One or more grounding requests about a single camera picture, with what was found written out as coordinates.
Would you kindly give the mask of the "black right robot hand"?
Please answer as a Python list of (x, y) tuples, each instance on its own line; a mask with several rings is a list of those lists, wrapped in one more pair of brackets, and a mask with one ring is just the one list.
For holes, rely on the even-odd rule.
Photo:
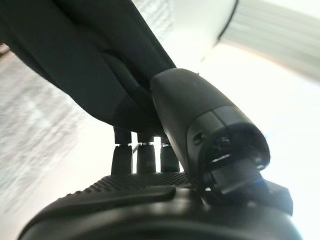
[(263, 179), (262, 132), (186, 69), (150, 82), (182, 172), (111, 175), (51, 203), (21, 240), (300, 240), (289, 190)]

